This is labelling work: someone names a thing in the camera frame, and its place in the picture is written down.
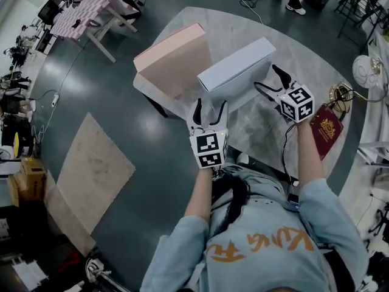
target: cardboard carton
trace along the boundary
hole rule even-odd
[[[150,47],[134,59],[142,76],[170,98],[199,87],[197,75],[212,66],[204,29],[196,23]]]
[[[13,205],[19,207],[19,190],[13,175],[8,176],[7,185]]]
[[[21,176],[26,187],[34,191],[33,197],[41,200],[46,182],[46,171],[42,161],[35,158],[23,158]]]

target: light blue shirt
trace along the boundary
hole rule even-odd
[[[321,243],[338,252],[355,286],[360,285],[368,254],[325,179],[301,189],[300,208],[296,209],[286,200],[277,180],[235,165],[224,170],[239,176],[257,195],[251,195],[238,219],[215,237],[211,235],[226,215],[232,191],[212,205],[216,210],[210,225],[200,217],[181,218],[172,234],[161,238],[141,291],[175,292],[185,286],[198,264],[202,265],[196,280],[198,291],[269,291],[280,287],[330,291],[333,285],[318,248]]]

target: pink box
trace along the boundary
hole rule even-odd
[[[212,66],[211,52],[199,23],[178,30],[134,59],[135,67],[168,97],[200,86],[197,75]]]

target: desk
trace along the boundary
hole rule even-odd
[[[311,90],[315,96],[316,111],[322,103],[328,103],[328,92],[332,85],[340,81],[346,82],[331,65],[299,42],[258,22],[224,12],[187,7],[171,20],[154,43],[196,22],[207,33],[214,63],[249,43],[266,37],[277,48],[273,63],[295,74],[298,81]],[[280,79],[272,70],[263,82],[273,87],[281,86]],[[192,103],[203,94],[200,89],[170,99],[140,74],[135,76],[134,87],[183,119]],[[258,95],[230,113],[229,145],[283,172],[281,153],[288,124],[274,107],[273,103]],[[344,129],[323,160],[326,176],[334,168],[344,145],[349,118],[347,115],[343,120]],[[297,132],[288,137],[290,140],[285,149],[286,167],[289,174],[297,178]]]
[[[388,69],[389,44],[381,35],[381,30],[376,29],[373,36],[374,40],[368,46],[369,56],[375,59],[380,58],[385,68]],[[384,68],[382,74],[386,83]],[[381,84],[376,85],[369,89],[368,98],[379,100],[384,92]],[[389,164],[382,161],[383,159],[389,160],[389,106],[387,104],[388,97],[381,102],[367,104],[365,123],[357,152],[367,164],[389,169]]]
[[[113,63],[116,59],[108,52],[108,50],[100,43],[105,33],[112,26],[115,20],[119,20],[127,26],[132,32],[137,32],[137,29],[127,22],[120,14],[133,14],[138,12],[123,0],[82,0],[80,5],[73,9],[68,7],[62,13],[58,14],[54,19],[54,25],[50,33],[63,38],[69,38],[73,41],[78,41],[82,34],[86,36],[109,58]],[[109,14],[112,16],[105,25],[99,25],[94,19],[99,15]],[[76,20],[80,20],[79,25],[73,28]]]

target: cardboard box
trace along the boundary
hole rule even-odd
[[[35,158],[23,158],[21,173],[28,188],[36,187],[43,190],[46,182],[46,170],[42,161]]]
[[[43,199],[46,171],[39,159],[22,159],[21,171],[14,174],[13,179],[18,186],[19,201]]]
[[[234,105],[247,90],[254,91],[254,82],[266,78],[275,50],[266,38],[260,38],[199,74],[198,80],[213,102],[226,100],[229,106]]]
[[[13,175],[8,176],[7,185],[13,205],[19,207],[19,190]]]
[[[170,98],[199,87],[197,75],[212,66],[204,29],[196,23],[150,47],[134,59],[142,76]]]

